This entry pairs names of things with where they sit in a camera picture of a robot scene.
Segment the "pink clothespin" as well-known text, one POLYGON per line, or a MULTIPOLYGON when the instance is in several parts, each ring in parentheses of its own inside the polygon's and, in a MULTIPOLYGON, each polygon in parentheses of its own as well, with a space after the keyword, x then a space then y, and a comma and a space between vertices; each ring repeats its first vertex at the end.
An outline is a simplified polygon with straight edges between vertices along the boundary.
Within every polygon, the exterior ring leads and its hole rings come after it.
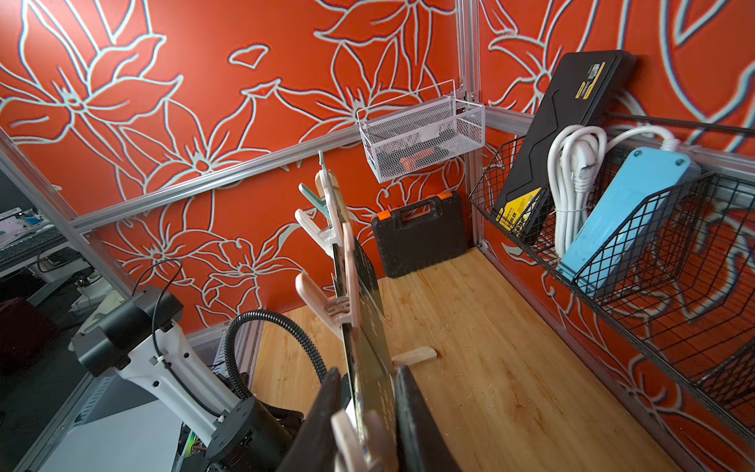
POLYGON ((385 428, 377 411, 369 411, 360 424, 366 434, 359 437, 345 410, 330 418, 336 444, 334 471, 398 471, 399 461, 394 436, 385 428))
POLYGON ((343 339, 342 326, 351 326, 352 330, 361 328, 360 284, 358 279, 354 240, 351 224, 342 224, 344 234, 345 294, 335 298, 328 298, 326 293, 306 274, 300 273, 295 279, 295 287, 300 298, 315 313, 315 315, 339 339, 343 339))

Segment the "teal clothespin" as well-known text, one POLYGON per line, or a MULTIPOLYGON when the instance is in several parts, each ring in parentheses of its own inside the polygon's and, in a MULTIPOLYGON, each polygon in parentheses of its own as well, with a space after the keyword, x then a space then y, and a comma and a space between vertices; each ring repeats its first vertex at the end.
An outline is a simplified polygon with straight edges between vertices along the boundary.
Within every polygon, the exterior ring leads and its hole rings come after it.
POLYGON ((326 205, 326 201, 322 197, 313 192, 303 183, 300 183, 298 185, 298 190, 305 197, 305 199, 326 218, 326 220, 330 220, 328 206, 326 205))

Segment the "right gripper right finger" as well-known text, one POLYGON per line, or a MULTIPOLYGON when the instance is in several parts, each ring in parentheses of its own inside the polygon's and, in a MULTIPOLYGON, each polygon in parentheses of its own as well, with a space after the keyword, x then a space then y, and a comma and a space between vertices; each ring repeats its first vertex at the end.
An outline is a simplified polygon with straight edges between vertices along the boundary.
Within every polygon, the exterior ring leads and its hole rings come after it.
POLYGON ((408 366, 394 383, 397 454, 400 471, 461 471, 408 366))

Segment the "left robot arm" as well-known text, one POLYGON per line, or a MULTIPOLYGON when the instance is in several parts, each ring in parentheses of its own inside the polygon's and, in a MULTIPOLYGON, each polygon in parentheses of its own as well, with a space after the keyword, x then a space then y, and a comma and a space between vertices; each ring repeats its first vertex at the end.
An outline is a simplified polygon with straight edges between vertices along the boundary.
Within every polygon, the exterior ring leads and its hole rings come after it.
POLYGON ((306 332, 267 309, 230 322, 222 345, 225 377, 194 352, 178 321, 182 304, 148 287, 71 340, 79 362, 94 376, 114 371, 160 400, 204 444, 201 471, 274 471, 302 426, 302 413, 274 407, 253 396, 235 355, 241 328, 252 322, 286 330, 308 355, 318 378, 326 364, 306 332))

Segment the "white clothespin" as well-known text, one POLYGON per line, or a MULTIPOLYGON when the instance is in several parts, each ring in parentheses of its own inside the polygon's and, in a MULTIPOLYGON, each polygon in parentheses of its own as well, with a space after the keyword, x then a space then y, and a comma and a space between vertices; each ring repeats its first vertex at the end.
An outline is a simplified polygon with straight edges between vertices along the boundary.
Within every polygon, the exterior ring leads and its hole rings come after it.
POLYGON ((326 229, 319 228, 300 208, 296 210, 294 214, 298 224, 304 229, 304 231, 313 239, 317 245, 330 257, 333 258, 333 246, 341 246, 343 244, 342 232, 336 229, 334 226, 330 226, 326 229))

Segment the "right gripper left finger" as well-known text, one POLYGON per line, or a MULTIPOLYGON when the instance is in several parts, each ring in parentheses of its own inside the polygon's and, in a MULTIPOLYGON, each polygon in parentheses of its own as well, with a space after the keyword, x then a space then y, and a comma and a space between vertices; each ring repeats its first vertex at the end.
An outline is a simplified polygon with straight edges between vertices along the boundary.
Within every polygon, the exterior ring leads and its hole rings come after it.
POLYGON ((331 417, 341 410, 340 371, 328 370, 319 393, 277 472, 333 471, 337 446, 331 417))

